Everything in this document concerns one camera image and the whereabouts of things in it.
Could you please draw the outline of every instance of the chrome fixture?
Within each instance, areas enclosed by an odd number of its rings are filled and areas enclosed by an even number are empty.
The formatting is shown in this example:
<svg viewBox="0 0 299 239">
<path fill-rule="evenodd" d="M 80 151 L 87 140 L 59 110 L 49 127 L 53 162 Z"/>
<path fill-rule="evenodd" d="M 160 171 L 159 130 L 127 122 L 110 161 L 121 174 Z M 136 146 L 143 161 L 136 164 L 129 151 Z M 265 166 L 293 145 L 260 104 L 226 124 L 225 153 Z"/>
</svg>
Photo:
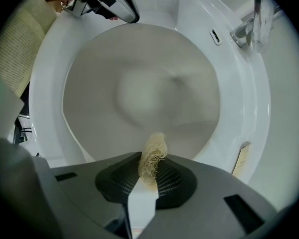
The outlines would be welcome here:
<svg viewBox="0 0 299 239">
<path fill-rule="evenodd" d="M 272 0 L 255 0 L 254 16 L 231 31 L 231 37 L 239 47 L 247 44 L 261 53 L 268 44 L 272 23 L 280 10 L 280 6 L 274 8 Z"/>
</svg>

